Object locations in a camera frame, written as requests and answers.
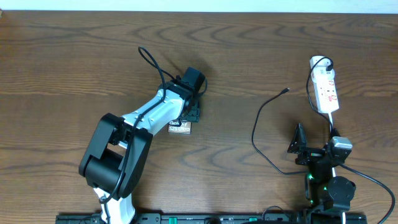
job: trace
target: tabletop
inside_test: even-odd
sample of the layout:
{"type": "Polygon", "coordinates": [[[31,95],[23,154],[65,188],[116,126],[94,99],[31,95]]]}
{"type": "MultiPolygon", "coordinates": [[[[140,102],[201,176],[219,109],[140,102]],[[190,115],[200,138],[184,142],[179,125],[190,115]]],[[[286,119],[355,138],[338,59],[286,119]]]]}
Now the tabletop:
{"type": "MultiPolygon", "coordinates": [[[[398,193],[398,16],[373,14],[232,14],[6,11],[0,18],[1,223],[53,223],[59,213],[100,209],[78,165],[106,113],[121,116],[152,99],[156,69],[144,46],[173,75],[187,67],[207,77],[199,123],[189,135],[162,129],[133,192],[138,210],[165,213],[262,212],[309,206],[305,170],[287,154],[297,123],[322,147],[328,126],[305,92],[309,59],[334,60],[340,109],[335,127],[351,140],[346,165],[398,193]]],[[[115,151],[123,154],[120,147],[115,151]]],[[[355,182],[351,211],[376,223],[391,198],[355,182]]],[[[387,221],[398,222],[394,212],[387,221]]]]}

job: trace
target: white cable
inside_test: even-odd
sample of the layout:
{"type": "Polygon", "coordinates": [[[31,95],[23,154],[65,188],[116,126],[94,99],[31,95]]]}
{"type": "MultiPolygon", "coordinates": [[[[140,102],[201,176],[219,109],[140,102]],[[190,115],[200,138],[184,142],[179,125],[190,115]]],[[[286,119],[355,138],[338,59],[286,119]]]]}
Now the white cable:
{"type": "Polygon", "coordinates": [[[345,212],[343,212],[342,217],[343,217],[343,224],[346,224],[346,213],[345,212]]]}
{"type": "Polygon", "coordinates": [[[328,115],[329,115],[329,121],[330,121],[331,125],[333,126],[333,118],[331,117],[331,112],[329,112],[328,115]]]}
{"type": "MultiPolygon", "coordinates": [[[[333,125],[333,118],[331,117],[331,113],[328,113],[329,115],[329,121],[331,123],[331,125],[333,125]]],[[[331,172],[333,173],[333,177],[336,177],[336,171],[335,168],[331,168],[331,172]]],[[[343,214],[341,214],[341,217],[343,219],[343,223],[342,224],[346,224],[346,213],[343,212],[343,214]]]]}

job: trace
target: power strip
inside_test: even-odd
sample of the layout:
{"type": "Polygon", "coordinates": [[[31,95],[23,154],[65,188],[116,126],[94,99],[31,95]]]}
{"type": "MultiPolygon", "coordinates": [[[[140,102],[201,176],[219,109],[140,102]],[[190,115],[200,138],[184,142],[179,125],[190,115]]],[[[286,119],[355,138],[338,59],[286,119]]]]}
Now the power strip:
{"type": "MultiPolygon", "coordinates": [[[[310,60],[311,68],[323,56],[314,56],[310,60]]],[[[331,64],[327,58],[321,60],[311,73],[311,79],[315,90],[315,97],[317,99],[317,107],[319,113],[331,113],[338,110],[337,92],[335,86],[335,71],[332,69],[327,71],[326,68],[331,64]]]]}

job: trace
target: wooden table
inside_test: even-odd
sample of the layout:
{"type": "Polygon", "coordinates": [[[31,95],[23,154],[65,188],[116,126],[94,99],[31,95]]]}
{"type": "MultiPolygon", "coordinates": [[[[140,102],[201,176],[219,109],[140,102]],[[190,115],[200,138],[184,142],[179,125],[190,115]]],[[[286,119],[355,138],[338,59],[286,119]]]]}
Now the wooden table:
{"type": "MultiPolygon", "coordinates": [[[[333,58],[340,109],[335,127],[354,144],[346,164],[398,194],[398,16],[11,11],[0,19],[1,223],[53,223],[59,213],[92,213],[98,199],[78,165],[102,115],[121,116],[150,100],[163,69],[188,66],[208,78],[191,135],[155,136],[134,205],[163,212],[262,212],[309,206],[303,170],[287,154],[295,125],[321,147],[326,122],[305,94],[308,60],[333,58]]],[[[376,223],[391,199],[341,168],[357,185],[351,211],[376,223]]],[[[398,222],[394,212],[388,223],[398,222]]]]}

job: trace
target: black power cord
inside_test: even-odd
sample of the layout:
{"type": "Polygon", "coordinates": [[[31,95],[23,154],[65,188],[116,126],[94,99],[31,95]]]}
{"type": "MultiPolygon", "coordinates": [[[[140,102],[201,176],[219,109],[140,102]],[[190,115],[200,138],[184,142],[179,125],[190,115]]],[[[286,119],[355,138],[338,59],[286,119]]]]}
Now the black power cord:
{"type": "Polygon", "coordinates": [[[99,202],[101,204],[106,204],[108,203],[114,196],[115,194],[117,194],[120,185],[123,181],[123,178],[125,176],[125,171],[126,171],[126,167],[127,167],[127,162],[129,160],[129,155],[130,155],[130,150],[132,147],[132,140],[134,139],[134,133],[136,131],[138,122],[141,121],[141,119],[145,116],[145,114],[147,114],[150,110],[152,110],[153,108],[155,108],[157,105],[161,104],[161,102],[163,102],[166,98],[166,82],[164,80],[164,76],[163,76],[163,70],[159,67],[159,65],[157,64],[156,60],[153,58],[153,56],[144,48],[144,47],[138,47],[138,52],[140,53],[140,55],[145,59],[145,61],[147,61],[150,65],[152,65],[153,67],[157,68],[157,70],[159,71],[159,75],[160,78],[162,79],[162,86],[163,86],[163,96],[161,97],[161,99],[154,103],[151,107],[149,107],[148,109],[146,109],[144,112],[142,112],[141,114],[138,115],[138,118],[136,119],[136,121],[134,122],[134,125],[132,126],[131,129],[131,136],[129,139],[129,142],[127,143],[127,148],[126,148],[126,153],[124,155],[124,160],[123,160],[123,164],[122,164],[122,169],[121,172],[119,174],[118,180],[116,181],[116,185],[113,189],[113,191],[110,193],[110,195],[108,197],[106,197],[105,199],[100,198],[99,202]],[[145,56],[144,54],[141,52],[141,50],[143,50],[152,60],[153,63],[151,63],[145,56]]]}
{"type": "MultiPolygon", "coordinates": [[[[320,61],[322,61],[323,59],[329,59],[330,62],[331,62],[331,64],[330,64],[329,66],[327,66],[326,70],[327,70],[327,71],[330,71],[331,69],[333,69],[333,61],[332,61],[332,59],[330,59],[330,58],[328,58],[328,57],[322,57],[322,58],[321,58],[319,61],[317,61],[317,62],[313,65],[313,67],[311,68],[310,73],[308,74],[307,84],[305,85],[305,89],[307,90],[308,101],[309,101],[309,103],[310,103],[311,109],[314,110],[317,114],[319,114],[319,115],[322,116],[323,118],[325,118],[325,119],[329,122],[330,130],[332,130],[332,129],[333,129],[333,124],[330,122],[330,120],[329,120],[325,115],[319,113],[318,110],[317,110],[316,108],[314,108],[314,106],[312,105],[312,102],[311,102],[310,93],[309,93],[309,91],[308,91],[308,81],[310,80],[311,73],[312,73],[313,69],[315,68],[315,66],[317,66],[317,64],[318,64],[320,61]]],[[[350,172],[353,172],[354,174],[358,174],[358,175],[360,175],[361,177],[364,177],[364,178],[366,178],[366,179],[368,179],[368,180],[370,180],[370,181],[372,181],[372,182],[374,182],[374,183],[380,185],[382,188],[384,188],[384,189],[390,194],[390,196],[391,196],[391,206],[390,206],[390,209],[389,209],[388,212],[384,215],[384,217],[378,222],[378,224],[384,223],[384,221],[386,221],[386,220],[388,219],[388,217],[391,215],[391,213],[392,213],[392,211],[394,210],[394,207],[395,207],[395,205],[396,205],[396,198],[395,198],[395,196],[394,196],[394,193],[391,191],[391,189],[389,189],[387,186],[385,186],[382,182],[380,182],[380,181],[378,181],[378,180],[376,180],[376,179],[374,179],[374,178],[372,178],[372,177],[370,177],[370,176],[368,176],[368,175],[366,175],[366,174],[363,174],[363,173],[361,173],[361,172],[359,172],[359,171],[357,171],[357,170],[354,170],[354,169],[352,169],[352,168],[350,168],[350,167],[344,165],[344,164],[341,163],[340,161],[337,161],[337,160],[333,157],[331,151],[328,151],[328,155],[329,155],[330,159],[332,159],[333,161],[335,161],[340,167],[342,167],[342,168],[344,168],[344,169],[346,169],[346,170],[348,170],[348,171],[350,171],[350,172]]]]}
{"type": "Polygon", "coordinates": [[[264,154],[256,147],[256,145],[254,144],[254,132],[255,132],[255,130],[256,130],[257,122],[258,122],[258,120],[259,120],[259,115],[260,115],[260,112],[261,112],[262,108],[263,108],[267,103],[269,103],[269,102],[271,102],[272,100],[278,98],[280,95],[282,95],[282,94],[284,94],[284,93],[287,93],[289,90],[290,90],[289,88],[286,88],[286,89],[282,90],[278,95],[276,95],[276,96],[272,97],[271,99],[267,100],[265,103],[263,103],[263,104],[260,106],[260,109],[259,109],[259,111],[257,112],[256,121],[254,122],[253,131],[252,131],[252,133],[251,133],[251,144],[253,145],[254,149],[255,149],[263,158],[265,158],[265,159],[269,162],[269,164],[271,164],[271,166],[272,166],[273,168],[275,168],[275,170],[277,170],[277,171],[280,172],[281,174],[284,174],[284,175],[305,174],[305,173],[307,173],[307,171],[297,171],[297,172],[283,172],[283,171],[281,171],[281,170],[280,170],[277,166],[275,166],[275,164],[273,164],[273,163],[271,162],[271,160],[269,160],[268,157],[266,157],[266,155],[264,155],[264,154]]]}

